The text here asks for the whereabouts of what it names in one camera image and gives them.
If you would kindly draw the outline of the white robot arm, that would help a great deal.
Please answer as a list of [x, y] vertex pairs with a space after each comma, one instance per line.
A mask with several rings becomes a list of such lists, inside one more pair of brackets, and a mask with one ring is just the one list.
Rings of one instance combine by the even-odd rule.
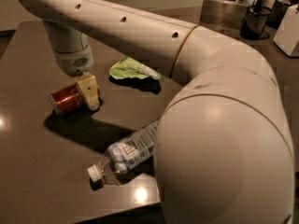
[[166, 224], [292, 224], [292, 136], [274, 72], [257, 50], [103, 0], [19, 1], [181, 85], [154, 147]]

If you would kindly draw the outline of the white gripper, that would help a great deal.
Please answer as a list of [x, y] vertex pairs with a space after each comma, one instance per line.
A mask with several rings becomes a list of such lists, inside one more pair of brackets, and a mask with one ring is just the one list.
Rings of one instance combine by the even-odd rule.
[[54, 48], [53, 54], [60, 69], [70, 77], [77, 77], [76, 88], [85, 105], [94, 111], [99, 108], [98, 85], [94, 75], [88, 73], [93, 66], [93, 53], [89, 45], [79, 51]]

